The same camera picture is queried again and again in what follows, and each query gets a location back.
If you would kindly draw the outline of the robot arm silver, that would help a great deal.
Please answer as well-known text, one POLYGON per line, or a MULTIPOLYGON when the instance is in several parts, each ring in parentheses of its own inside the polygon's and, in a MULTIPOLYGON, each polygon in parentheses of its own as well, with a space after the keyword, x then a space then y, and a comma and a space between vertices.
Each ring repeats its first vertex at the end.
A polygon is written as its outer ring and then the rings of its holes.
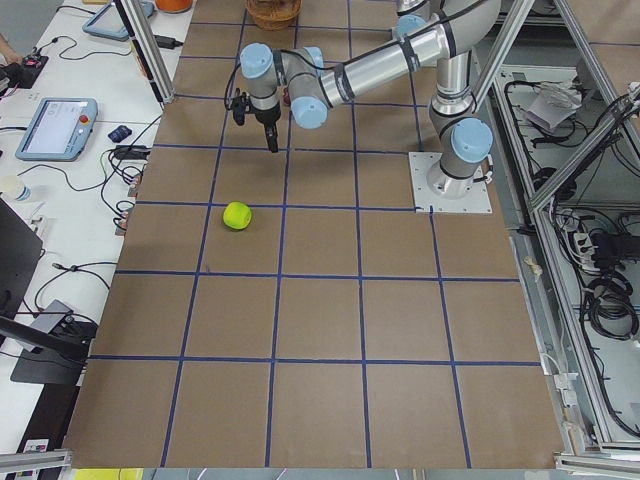
POLYGON ((475 115, 481 96, 470 86, 470 67, 471 50, 494 25, 500 7, 498 1, 447 1, 425 18, 426 2, 400 3, 392 40, 332 67, 324 65, 316 47, 285 50, 251 43, 236 68, 247 89, 230 95, 225 107, 237 125, 254 116, 269 150, 277 152, 279 88, 288 91, 296 124, 311 130, 326 122, 330 109, 434 64, 437 85, 429 116, 442 154, 426 181, 435 195, 461 199, 493 144, 490 128, 475 115))

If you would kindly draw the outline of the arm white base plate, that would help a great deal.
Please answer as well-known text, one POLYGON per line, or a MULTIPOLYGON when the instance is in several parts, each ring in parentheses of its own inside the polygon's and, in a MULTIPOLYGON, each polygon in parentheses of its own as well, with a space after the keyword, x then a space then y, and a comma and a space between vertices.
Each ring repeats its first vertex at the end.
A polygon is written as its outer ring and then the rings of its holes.
POLYGON ((440 168, 440 152, 409 152, 414 210, 419 213, 481 214, 493 212, 482 164, 470 178, 458 180, 440 168))

